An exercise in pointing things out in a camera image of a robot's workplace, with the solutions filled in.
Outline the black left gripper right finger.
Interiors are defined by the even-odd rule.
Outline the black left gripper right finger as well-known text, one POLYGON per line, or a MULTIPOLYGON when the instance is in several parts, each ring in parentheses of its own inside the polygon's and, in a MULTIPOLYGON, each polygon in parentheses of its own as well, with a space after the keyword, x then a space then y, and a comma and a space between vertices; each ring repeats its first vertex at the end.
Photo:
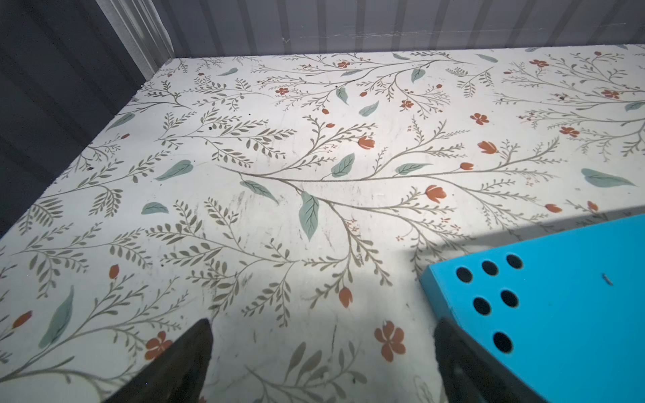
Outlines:
POLYGON ((448 318, 439 320, 433 337, 438 370, 448 401, 544 401, 448 318))

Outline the blue folder with black inside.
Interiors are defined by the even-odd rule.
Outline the blue folder with black inside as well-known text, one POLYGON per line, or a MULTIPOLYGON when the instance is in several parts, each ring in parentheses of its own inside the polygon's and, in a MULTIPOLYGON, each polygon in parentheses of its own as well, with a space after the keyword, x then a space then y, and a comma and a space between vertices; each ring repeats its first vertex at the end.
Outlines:
POLYGON ((430 265, 420 281, 437 318, 547 401, 643 401, 643 216, 430 265))

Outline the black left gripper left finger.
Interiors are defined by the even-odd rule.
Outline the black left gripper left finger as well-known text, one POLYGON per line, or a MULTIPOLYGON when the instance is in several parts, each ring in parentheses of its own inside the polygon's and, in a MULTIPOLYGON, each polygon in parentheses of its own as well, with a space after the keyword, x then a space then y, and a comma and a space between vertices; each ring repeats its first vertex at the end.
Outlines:
POLYGON ((208 319, 193 324, 108 402, 197 402, 213 352, 208 319))

